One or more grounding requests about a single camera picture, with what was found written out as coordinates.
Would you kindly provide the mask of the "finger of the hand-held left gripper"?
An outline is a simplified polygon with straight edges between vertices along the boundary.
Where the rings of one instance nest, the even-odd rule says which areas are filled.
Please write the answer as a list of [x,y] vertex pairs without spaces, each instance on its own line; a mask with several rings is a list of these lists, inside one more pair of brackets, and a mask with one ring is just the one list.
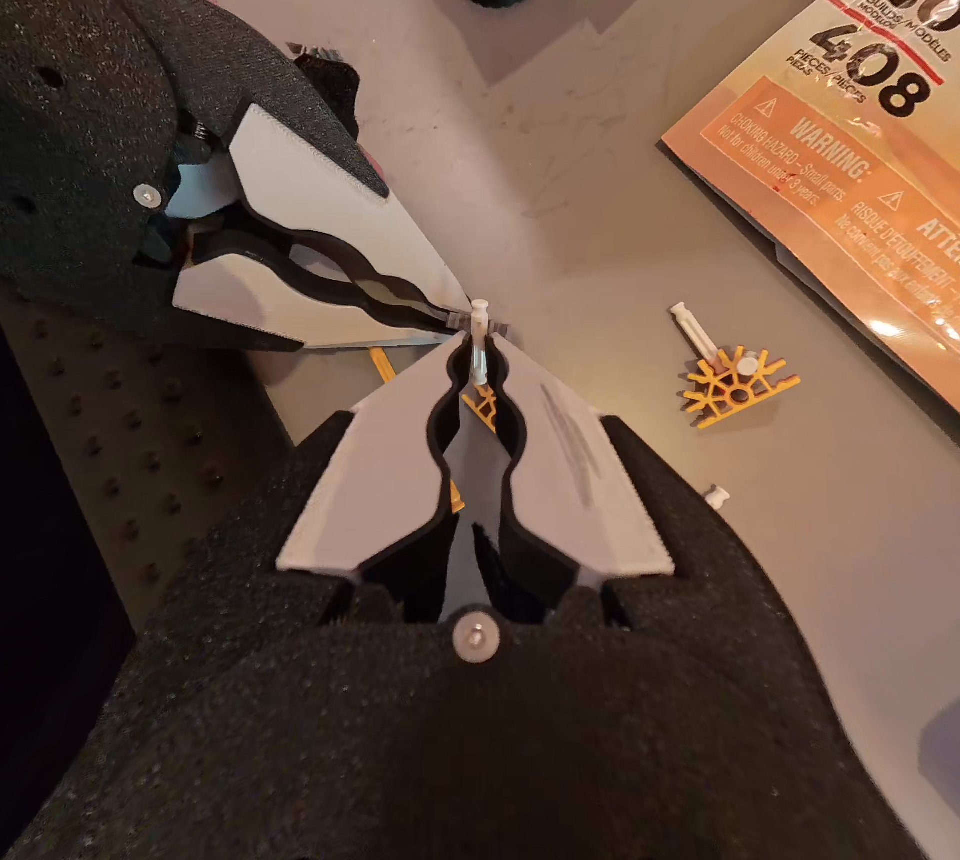
[[308,350],[442,343],[458,333],[439,318],[374,298],[344,276],[285,257],[279,269],[228,252],[179,274],[173,305],[182,311],[293,340]]
[[470,300],[395,194],[380,194],[251,102],[228,143],[246,210],[341,271],[329,279],[292,256],[268,261],[287,286],[374,320],[449,320]]

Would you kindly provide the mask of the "orange toy set bag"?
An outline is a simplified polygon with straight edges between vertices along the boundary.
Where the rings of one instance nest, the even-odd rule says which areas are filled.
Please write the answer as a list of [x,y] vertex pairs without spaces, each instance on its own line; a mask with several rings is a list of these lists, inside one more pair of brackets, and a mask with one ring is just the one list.
[[663,136],[959,404],[958,0],[815,0]]

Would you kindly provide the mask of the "long yellow rod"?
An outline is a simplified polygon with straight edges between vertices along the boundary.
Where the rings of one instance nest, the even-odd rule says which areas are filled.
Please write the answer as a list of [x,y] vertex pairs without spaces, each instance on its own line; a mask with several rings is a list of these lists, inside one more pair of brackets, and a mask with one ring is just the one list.
[[[386,384],[392,381],[397,373],[389,360],[386,352],[381,347],[371,347],[368,349],[368,354],[381,378],[381,380]],[[459,513],[465,507],[461,493],[455,482],[450,482],[450,504],[451,511],[454,514]]]

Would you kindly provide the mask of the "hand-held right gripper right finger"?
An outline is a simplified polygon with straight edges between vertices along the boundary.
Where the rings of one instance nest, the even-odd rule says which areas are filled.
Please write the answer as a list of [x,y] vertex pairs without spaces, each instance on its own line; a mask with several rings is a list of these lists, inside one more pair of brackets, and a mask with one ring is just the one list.
[[605,417],[508,339],[487,340],[495,432],[509,461],[498,554],[522,589],[599,589],[675,563]]

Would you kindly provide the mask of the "yellow fan connector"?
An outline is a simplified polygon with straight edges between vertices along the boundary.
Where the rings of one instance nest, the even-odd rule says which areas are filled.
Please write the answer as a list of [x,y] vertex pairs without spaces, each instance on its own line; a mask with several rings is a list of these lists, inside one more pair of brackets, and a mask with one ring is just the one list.
[[462,394],[462,401],[492,433],[497,433],[498,401],[489,384],[471,383]]
[[[752,377],[742,377],[736,365],[749,351],[758,354],[759,369]],[[694,429],[708,430],[798,387],[801,377],[784,374],[785,368],[786,360],[772,356],[767,348],[756,351],[744,345],[732,350],[720,348],[716,362],[699,359],[685,374],[687,387],[681,392],[683,410],[694,417]]]

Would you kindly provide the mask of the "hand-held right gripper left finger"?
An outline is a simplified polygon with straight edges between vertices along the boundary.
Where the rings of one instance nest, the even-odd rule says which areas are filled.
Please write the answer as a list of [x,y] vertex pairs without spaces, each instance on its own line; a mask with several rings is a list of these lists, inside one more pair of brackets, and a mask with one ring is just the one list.
[[455,333],[351,410],[276,559],[280,571],[360,576],[453,514],[438,421],[465,380]]

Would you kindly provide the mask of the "black perforated panel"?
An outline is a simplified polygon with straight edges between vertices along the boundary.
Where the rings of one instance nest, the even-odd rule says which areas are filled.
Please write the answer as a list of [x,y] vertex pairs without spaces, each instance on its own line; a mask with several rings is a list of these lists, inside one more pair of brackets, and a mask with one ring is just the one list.
[[2,852],[84,745],[188,554],[291,451],[244,354],[2,282]]

